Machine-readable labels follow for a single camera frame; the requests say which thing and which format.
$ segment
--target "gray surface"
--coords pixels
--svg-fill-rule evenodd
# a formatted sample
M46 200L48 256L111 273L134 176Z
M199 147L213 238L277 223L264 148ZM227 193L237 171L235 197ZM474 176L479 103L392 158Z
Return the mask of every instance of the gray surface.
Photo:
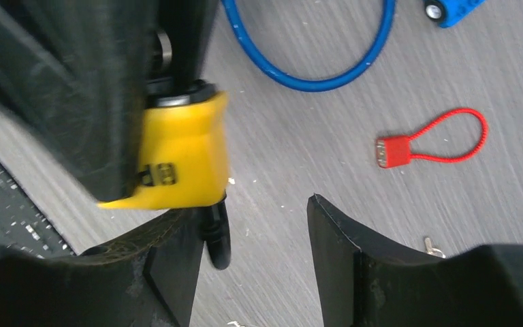
M337 91L304 94L273 83L238 47L224 14L206 77L232 96L227 207L234 261L204 265L193 326L321 326L306 231L306 199L322 193L357 220L403 244L422 237L453 255L479 243L523 243L523 1L487 1L453 29L436 28L421 1L398 1L394 30L373 67ZM259 47L292 74L339 72L366 50L380 1L238 2ZM382 170L373 140L415 131L456 106L490 122L478 157ZM455 117L415 143L463 152L479 126ZM42 148L0 114L0 158L77 251L154 214L95 208Z

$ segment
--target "yellow block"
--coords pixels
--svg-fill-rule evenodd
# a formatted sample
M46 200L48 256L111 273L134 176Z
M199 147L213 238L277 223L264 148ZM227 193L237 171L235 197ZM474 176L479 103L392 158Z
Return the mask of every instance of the yellow block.
M227 94L206 102L152 108L144 115L140 185L133 196L102 208L165 209L211 206L229 178L223 131Z

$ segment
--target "blue padlock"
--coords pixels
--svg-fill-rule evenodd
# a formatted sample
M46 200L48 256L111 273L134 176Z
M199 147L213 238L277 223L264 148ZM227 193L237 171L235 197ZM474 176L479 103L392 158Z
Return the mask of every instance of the blue padlock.
M424 0L426 15L443 29L452 27L486 0Z

